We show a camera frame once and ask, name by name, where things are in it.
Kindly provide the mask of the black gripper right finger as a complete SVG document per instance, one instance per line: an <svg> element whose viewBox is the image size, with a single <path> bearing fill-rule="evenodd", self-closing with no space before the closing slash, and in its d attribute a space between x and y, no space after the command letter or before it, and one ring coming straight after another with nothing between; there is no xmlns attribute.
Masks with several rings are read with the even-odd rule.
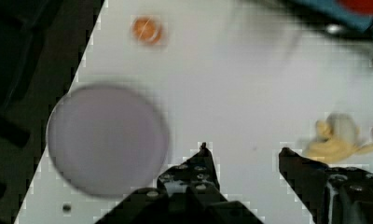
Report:
<svg viewBox="0 0 373 224"><path fill-rule="evenodd" d="M315 224L373 224L373 174L356 167L329 167L288 147L279 172Z"/></svg>

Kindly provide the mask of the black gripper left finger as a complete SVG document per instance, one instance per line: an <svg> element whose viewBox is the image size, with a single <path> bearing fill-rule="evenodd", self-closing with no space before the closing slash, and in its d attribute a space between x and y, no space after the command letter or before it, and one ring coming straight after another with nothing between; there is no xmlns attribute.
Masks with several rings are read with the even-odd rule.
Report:
<svg viewBox="0 0 373 224"><path fill-rule="evenodd" d="M128 195L94 224L263 224L239 201L220 192L211 151L205 144L159 175L154 188Z"/></svg>

